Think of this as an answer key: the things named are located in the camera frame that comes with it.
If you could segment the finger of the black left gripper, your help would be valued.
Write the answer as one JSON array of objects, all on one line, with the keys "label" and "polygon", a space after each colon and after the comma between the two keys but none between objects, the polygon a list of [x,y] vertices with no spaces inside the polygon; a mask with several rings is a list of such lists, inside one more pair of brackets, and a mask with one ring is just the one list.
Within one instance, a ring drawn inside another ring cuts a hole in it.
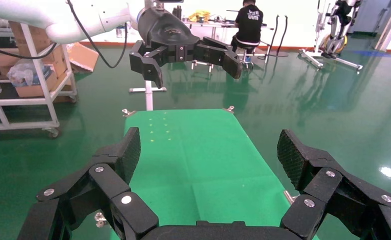
[{"label": "finger of the black left gripper", "polygon": [[194,60],[222,66],[232,78],[239,79],[243,66],[232,46],[210,37],[203,37],[194,46]]},{"label": "finger of the black left gripper", "polygon": [[138,40],[129,53],[131,70],[141,74],[144,80],[154,82],[157,88],[161,89],[164,85],[161,66],[167,62],[167,50],[166,46],[154,49]]}]

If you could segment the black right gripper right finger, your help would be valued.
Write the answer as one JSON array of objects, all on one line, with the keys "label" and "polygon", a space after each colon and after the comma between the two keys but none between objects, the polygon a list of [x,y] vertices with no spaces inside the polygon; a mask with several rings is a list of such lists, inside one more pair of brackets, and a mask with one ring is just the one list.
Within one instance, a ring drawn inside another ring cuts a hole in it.
[{"label": "black right gripper right finger", "polygon": [[391,240],[391,193],[348,173],[327,151],[281,131],[277,157],[299,195],[280,227],[311,240],[327,215],[361,240]]}]

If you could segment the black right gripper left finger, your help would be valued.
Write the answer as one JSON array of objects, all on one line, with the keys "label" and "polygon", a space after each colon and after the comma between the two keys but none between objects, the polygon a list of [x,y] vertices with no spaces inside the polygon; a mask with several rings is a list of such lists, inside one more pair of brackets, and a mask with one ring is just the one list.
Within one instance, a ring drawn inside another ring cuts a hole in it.
[{"label": "black right gripper left finger", "polygon": [[69,240],[88,215],[100,211],[121,240],[141,240],[159,218],[130,187],[140,154],[140,131],[131,127],[85,167],[42,188],[18,239]]}]

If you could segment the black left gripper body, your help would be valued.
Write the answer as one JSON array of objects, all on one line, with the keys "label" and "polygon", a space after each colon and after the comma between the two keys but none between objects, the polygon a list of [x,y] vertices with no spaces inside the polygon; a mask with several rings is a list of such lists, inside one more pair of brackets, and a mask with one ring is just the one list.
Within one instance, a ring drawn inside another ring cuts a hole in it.
[{"label": "black left gripper body", "polygon": [[143,41],[139,52],[148,54],[158,64],[195,59],[195,48],[201,39],[172,13],[146,8],[138,16],[137,27]]}]

